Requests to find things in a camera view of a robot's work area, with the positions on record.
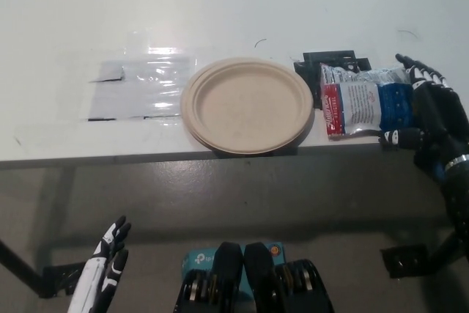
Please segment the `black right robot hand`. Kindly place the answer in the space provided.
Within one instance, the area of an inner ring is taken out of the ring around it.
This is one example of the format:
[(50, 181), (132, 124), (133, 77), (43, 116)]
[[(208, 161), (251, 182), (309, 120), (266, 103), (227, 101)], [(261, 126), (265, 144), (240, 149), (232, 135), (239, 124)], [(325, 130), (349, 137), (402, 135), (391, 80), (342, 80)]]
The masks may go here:
[(380, 134), (383, 147), (416, 152), (416, 164), (445, 178), (468, 174), (468, 116), (459, 95), (435, 68), (402, 54), (396, 55), (413, 88), (416, 125)]

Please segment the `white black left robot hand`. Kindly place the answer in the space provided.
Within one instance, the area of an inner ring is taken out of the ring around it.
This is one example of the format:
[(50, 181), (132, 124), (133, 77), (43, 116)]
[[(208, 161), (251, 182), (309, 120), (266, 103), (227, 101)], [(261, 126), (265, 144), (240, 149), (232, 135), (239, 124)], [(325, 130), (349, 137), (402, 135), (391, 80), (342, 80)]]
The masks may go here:
[(125, 239), (130, 228), (131, 223), (121, 216), (101, 237), (81, 272), (68, 313), (108, 311), (127, 264)]

